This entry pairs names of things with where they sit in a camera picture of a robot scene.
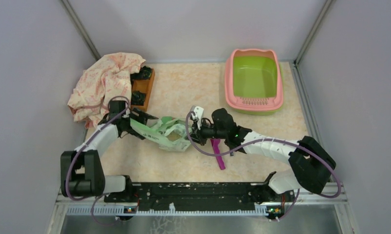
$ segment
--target pink floral cloth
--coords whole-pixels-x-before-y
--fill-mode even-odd
[[[138,54],[115,53],[103,56],[85,70],[68,101],[74,121],[85,120],[86,128],[96,127],[108,112],[112,97],[124,96],[130,100],[130,75],[138,73],[144,62]]]

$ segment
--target pink litter box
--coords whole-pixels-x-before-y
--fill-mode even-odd
[[[280,66],[273,50],[234,50],[224,79],[225,99],[238,112],[269,115],[283,105]]]

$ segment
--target wooden tray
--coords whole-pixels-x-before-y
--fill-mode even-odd
[[[151,77],[149,79],[134,80],[133,86],[132,86],[132,92],[139,91],[141,93],[146,94],[146,96],[145,96],[145,102],[144,102],[143,106],[131,105],[132,109],[134,107],[136,107],[142,111],[145,111],[145,112],[147,111],[148,104],[149,104],[149,98],[151,96],[152,84],[154,83],[154,79],[155,79],[155,71],[154,71],[154,69],[152,69]]]

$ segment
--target gray floor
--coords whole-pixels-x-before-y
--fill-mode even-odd
[[[110,223],[113,217],[98,217]],[[334,206],[299,206],[280,223],[262,217],[133,217],[104,227],[90,216],[67,216],[62,234],[337,234],[341,233]]]

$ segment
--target purple scoop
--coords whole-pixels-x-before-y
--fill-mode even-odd
[[[219,154],[220,153],[220,149],[218,148],[218,145],[220,144],[220,139],[211,139],[211,145],[212,145],[212,149],[214,150],[214,153],[215,154]],[[224,164],[224,161],[223,161],[223,157],[221,156],[218,156],[218,157],[215,157],[217,159],[217,163],[218,163],[218,166],[220,167],[221,170],[224,170],[225,169],[225,164]]]

